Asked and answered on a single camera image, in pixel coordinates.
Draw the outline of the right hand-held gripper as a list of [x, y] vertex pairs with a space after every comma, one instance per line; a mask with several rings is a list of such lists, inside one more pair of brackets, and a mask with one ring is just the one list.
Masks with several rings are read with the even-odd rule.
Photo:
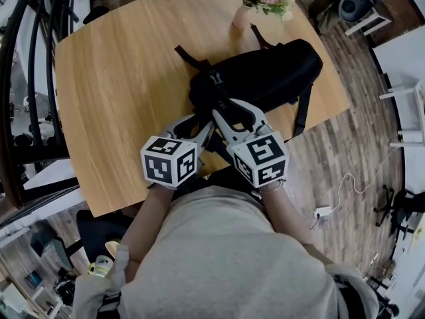
[[243, 100], [229, 98], [228, 118], [217, 109], [212, 116], [224, 139], [236, 170], [255, 188], [287, 178], [289, 151], [278, 131], [267, 124], [254, 130], [264, 119], [261, 109]]

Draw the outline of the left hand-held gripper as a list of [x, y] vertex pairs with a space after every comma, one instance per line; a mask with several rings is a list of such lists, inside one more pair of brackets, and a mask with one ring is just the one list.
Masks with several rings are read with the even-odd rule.
[[145, 180], [176, 189], [199, 172], [204, 166], [200, 155], [212, 137], [214, 122], [199, 124], [194, 138], [177, 137], [191, 136], [198, 123], [196, 114], [187, 115], [148, 139], [140, 151]]

